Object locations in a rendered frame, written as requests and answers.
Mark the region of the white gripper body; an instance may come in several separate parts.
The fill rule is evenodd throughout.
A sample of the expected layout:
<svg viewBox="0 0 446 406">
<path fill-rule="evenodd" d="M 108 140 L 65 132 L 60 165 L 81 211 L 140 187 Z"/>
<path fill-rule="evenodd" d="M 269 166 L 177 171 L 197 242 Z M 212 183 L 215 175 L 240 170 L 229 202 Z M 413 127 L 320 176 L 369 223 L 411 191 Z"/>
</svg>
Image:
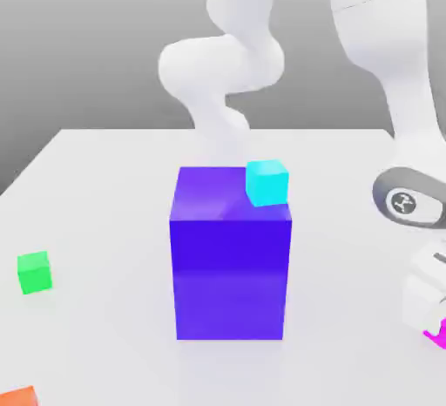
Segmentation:
<svg viewBox="0 0 446 406">
<path fill-rule="evenodd" d="M 410 272 L 402 291 L 402 319 L 419 332 L 439 335 L 446 319 L 446 270 Z"/>
</svg>

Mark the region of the small magenta cube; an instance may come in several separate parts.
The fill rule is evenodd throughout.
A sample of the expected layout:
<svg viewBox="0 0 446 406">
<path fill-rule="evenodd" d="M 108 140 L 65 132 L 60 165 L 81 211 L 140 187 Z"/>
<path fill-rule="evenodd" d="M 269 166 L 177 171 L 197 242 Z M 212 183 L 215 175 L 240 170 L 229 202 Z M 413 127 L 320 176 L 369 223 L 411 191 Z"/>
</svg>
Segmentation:
<svg viewBox="0 0 446 406">
<path fill-rule="evenodd" d="M 439 348 L 446 349 L 446 317 L 441 320 L 436 335 L 431 334 L 428 330 L 424 330 L 423 334 Z"/>
</svg>

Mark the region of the small cyan cube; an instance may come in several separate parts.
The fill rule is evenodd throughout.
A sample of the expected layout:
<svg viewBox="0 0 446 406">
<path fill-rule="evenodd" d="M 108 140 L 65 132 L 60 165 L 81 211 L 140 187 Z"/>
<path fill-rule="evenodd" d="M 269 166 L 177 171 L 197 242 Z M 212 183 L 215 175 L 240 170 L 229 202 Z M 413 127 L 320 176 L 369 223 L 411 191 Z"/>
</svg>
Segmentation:
<svg viewBox="0 0 446 406">
<path fill-rule="evenodd" d="M 254 160 L 246 166 L 246 193 L 256 206 L 285 205 L 289 172 L 278 159 Z"/>
</svg>

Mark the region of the small green cube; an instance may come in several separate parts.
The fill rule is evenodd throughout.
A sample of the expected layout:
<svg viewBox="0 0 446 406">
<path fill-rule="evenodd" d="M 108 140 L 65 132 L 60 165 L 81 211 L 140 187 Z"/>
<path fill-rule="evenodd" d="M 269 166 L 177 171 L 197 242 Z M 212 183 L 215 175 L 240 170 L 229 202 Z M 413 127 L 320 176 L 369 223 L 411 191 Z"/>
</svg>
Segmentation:
<svg viewBox="0 0 446 406">
<path fill-rule="evenodd" d="M 23 294 L 52 288 L 51 266 L 46 251 L 17 257 L 17 276 Z"/>
</svg>

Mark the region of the small orange cube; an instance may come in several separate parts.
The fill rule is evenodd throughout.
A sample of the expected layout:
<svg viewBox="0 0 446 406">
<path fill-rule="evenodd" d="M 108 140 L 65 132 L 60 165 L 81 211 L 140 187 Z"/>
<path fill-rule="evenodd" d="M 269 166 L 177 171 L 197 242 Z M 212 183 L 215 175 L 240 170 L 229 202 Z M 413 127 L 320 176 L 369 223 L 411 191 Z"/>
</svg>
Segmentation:
<svg viewBox="0 0 446 406">
<path fill-rule="evenodd" d="M 33 386 L 0 394 L 0 406 L 39 406 Z"/>
</svg>

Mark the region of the large purple box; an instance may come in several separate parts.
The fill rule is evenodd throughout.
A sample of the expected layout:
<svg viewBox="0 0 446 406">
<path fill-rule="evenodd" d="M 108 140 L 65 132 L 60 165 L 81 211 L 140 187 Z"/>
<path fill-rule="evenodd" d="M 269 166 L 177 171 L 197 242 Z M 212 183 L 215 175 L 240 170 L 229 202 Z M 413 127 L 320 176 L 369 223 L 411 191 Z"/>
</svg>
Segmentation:
<svg viewBox="0 0 446 406">
<path fill-rule="evenodd" d="M 283 337 L 292 216 L 254 206 L 242 167 L 182 166 L 169 218 L 176 336 Z"/>
</svg>

